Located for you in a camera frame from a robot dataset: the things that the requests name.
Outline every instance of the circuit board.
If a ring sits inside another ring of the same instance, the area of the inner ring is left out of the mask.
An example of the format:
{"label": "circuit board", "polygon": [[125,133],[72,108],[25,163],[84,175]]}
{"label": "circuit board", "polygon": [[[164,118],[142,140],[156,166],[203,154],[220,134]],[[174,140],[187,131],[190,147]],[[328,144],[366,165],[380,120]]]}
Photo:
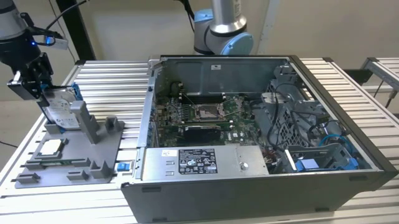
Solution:
{"label": "circuit board", "polygon": [[244,97],[212,104],[183,104],[178,98],[156,105],[159,147],[256,145],[258,125]]}

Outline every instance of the metal roller table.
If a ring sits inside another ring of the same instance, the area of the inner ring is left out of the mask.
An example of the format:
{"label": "metal roller table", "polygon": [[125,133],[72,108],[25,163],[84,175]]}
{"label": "metal roller table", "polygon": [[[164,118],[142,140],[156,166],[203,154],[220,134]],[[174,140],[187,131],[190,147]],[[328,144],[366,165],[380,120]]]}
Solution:
{"label": "metal roller table", "polygon": [[[399,120],[354,82],[335,62],[302,59],[327,91],[374,144],[399,169]],[[75,81],[87,108],[97,120],[116,115],[125,122],[116,165],[136,158],[136,141],[147,88],[146,61],[87,61],[77,64],[63,84]],[[0,173],[0,223],[135,223],[119,190],[129,172],[113,170],[107,184],[15,189],[13,178],[44,136],[41,115]],[[379,190],[358,194],[335,212],[236,220],[236,223],[395,223],[399,220],[399,179]]]}
{"label": "metal roller table", "polygon": [[392,87],[386,104],[387,108],[399,91],[399,58],[370,57],[363,63],[362,69],[368,69],[382,79],[380,85],[386,82]]}

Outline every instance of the black cable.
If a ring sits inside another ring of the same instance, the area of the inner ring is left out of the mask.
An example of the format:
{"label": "black cable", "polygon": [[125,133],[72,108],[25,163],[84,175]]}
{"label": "black cable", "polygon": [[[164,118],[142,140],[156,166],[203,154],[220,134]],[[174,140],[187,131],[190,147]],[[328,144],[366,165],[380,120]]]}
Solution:
{"label": "black cable", "polygon": [[278,114],[279,114],[279,99],[276,98],[276,92],[274,91],[275,93],[275,114],[274,114],[274,120],[272,120],[272,126],[270,127],[268,131],[267,131],[267,135],[266,135],[266,138],[267,138],[267,141],[268,141],[268,144],[279,151],[283,152],[283,149],[275,144],[272,143],[271,139],[270,139],[270,135],[272,133],[272,130],[275,128],[275,123],[276,123],[276,117],[278,117]]}
{"label": "black cable", "polygon": [[306,121],[306,123],[311,126],[311,128],[307,130],[307,132],[306,132],[306,134],[307,134],[307,138],[310,139],[310,131],[312,131],[312,127],[314,126],[316,126],[316,125],[314,125],[310,121],[308,121],[308,119],[304,117],[304,116],[302,116],[300,114],[310,114],[310,115],[314,115],[314,116],[318,116],[318,114],[316,113],[311,113],[311,112],[302,112],[302,111],[292,111],[292,113],[296,113],[296,115],[302,118],[302,120],[304,120]]}
{"label": "black cable", "polygon": [[295,119],[295,117],[294,117],[294,111],[291,111],[290,114],[291,114],[291,119],[292,119],[292,121],[294,121],[294,127],[295,127],[295,129],[296,129],[298,136],[306,141],[306,143],[307,143],[310,146],[314,147],[311,141],[310,141],[308,139],[306,139],[306,137],[300,134],[299,125],[298,125],[296,119]]}
{"label": "black cable", "polygon": [[184,10],[188,14],[188,16],[194,19],[194,11],[192,11],[192,8],[191,8],[191,4],[190,4],[190,1],[188,0],[179,0],[184,6]]}
{"label": "black cable", "polygon": [[282,85],[291,85],[291,86],[295,86],[298,88],[296,85],[291,84],[291,83],[282,83],[279,84],[276,87],[275,87],[275,90],[272,91],[272,93],[275,94],[275,114],[274,114],[274,120],[272,120],[272,126],[270,127],[268,131],[267,131],[267,135],[266,135],[266,138],[267,138],[267,141],[268,141],[268,144],[279,151],[283,151],[283,149],[275,144],[272,143],[271,139],[270,139],[270,135],[271,135],[271,132],[275,128],[275,123],[276,123],[276,118],[278,118],[278,113],[279,113],[279,99],[276,97],[276,90],[278,88],[282,86]]}
{"label": "black cable", "polygon": [[73,6],[71,6],[69,8],[67,8],[60,15],[57,15],[56,19],[49,23],[49,25],[45,27],[45,30],[49,30],[49,28],[52,27],[52,25],[57,22],[57,20],[63,17],[63,15],[69,12],[72,9],[75,9],[77,6],[80,6],[81,4],[87,3],[89,0],[83,0],[81,2],[76,3]]}
{"label": "black cable", "polygon": [[386,108],[390,106],[391,101],[392,101],[392,98],[388,99],[387,104],[386,104]]}
{"label": "black cable", "polygon": [[382,80],[380,85],[379,85],[379,87],[376,88],[376,91],[375,91],[374,96],[372,96],[374,98],[375,98],[376,94],[379,93],[380,86],[382,86],[383,83],[384,83],[384,80]]}
{"label": "black cable", "polygon": [[288,142],[288,139],[286,139],[286,140],[282,141],[279,144],[276,144],[276,146],[280,146],[280,145],[284,144],[286,142]]}
{"label": "black cable", "polygon": [[[319,128],[326,128],[331,122],[336,122],[338,126],[340,127],[342,122],[339,120],[328,120],[326,122],[324,126],[322,126]],[[311,128],[310,128],[310,130],[307,131],[307,133],[310,134],[316,127],[318,127],[318,125],[312,125]]]}
{"label": "black cable", "polygon": [[250,107],[252,107],[255,104],[260,104],[260,103],[263,103],[263,101],[260,99],[252,100],[250,102]]}
{"label": "black cable", "polygon": [[[48,2],[49,2],[51,9],[52,9],[52,13],[55,14],[55,17],[57,17],[57,13],[56,13],[56,10],[55,10],[55,7],[53,7],[53,5],[52,5],[51,0],[48,0]],[[60,24],[60,21],[59,21],[59,20],[57,20],[57,25],[60,26],[60,29],[61,29],[61,32],[63,32],[64,37],[67,37],[65,32],[64,32],[64,29],[63,29],[63,27],[61,27],[61,24]],[[72,54],[69,45],[68,45],[68,51],[69,51],[69,53],[71,53],[71,56],[72,56],[72,59],[73,59],[73,63],[75,63],[75,62],[76,62],[76,58],[75,58],[75,56],[73,56],[73,54]]]}
{"label": "black cable", "polygon": [[192,32],[195,32],[195,31],[194,31],[194,26],[192,26],[192,21],[191,21],[188,12],[187,12],[187,16],[188,16],[188,21],[190,21],[190,26],[191,26]]}
{"label": "black cable", "polygon": [[4,141],[0,141],[0,143],[1,143],[1,144],[4,144],[4,145],[7,145],[7,146],[11,146],[11,147],[15,147],[15,148],[17,148],[17,146],[16,146],[16,145],[12,145],[12,144],[9,144],[9,143],[7,143],[7,142],[4,142]]}

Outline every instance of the power supply label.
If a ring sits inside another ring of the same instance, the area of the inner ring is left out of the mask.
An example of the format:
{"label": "power supply label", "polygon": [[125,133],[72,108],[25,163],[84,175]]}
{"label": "power supply label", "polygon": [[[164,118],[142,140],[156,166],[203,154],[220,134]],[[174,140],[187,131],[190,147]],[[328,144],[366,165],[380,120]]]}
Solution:
{"label": "power supply label", "polygon": [[215,149],[180,149],[179,150],[180,174],[216,174]]}

